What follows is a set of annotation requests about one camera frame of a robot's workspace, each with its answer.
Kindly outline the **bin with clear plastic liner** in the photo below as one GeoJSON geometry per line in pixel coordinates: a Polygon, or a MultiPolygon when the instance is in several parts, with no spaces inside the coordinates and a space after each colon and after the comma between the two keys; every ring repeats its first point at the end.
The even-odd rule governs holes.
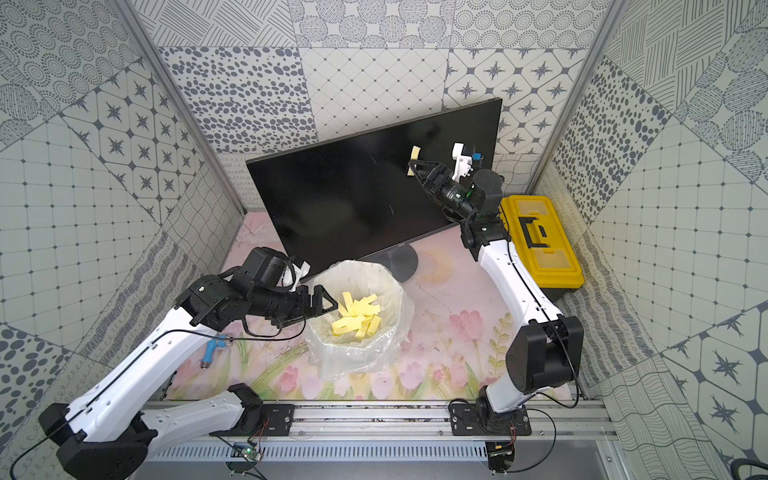
{"type": "Polygon", "coordinates": [[[390,271],[376,263],[345,260],[321,273],[309,285],[322,286],[338,309],[311,319],[305,334],[310,363],[324,380],[336,380],[352,373],[389,368],[406,341],[415,305],[390,271]],[[365,332],[357,328],[336,335],[332,324],[343,319],[349,305],[363,301],[379,307],[378,323],[362,320],[365,332]]]}

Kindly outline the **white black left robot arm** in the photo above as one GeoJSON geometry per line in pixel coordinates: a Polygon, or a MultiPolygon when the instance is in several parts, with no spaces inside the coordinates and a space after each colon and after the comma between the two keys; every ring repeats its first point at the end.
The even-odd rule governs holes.
{"type": "Polygon", "coordinates": [[[261,317],[278,330],[320,317],[338,303],[321,285],[302,284],[300,267],[285,254],[256,247],[246,261],[200,277],[175,300],[161,323],[112,372],[70,403],[39,416],[57,459],[75,479],[127,479],[150,457],[210,435],[266,430],[262,398],[244,383],[220,394],[155,414],[145,403],[198,349],[229,341],[225,329],[261,317]]]}

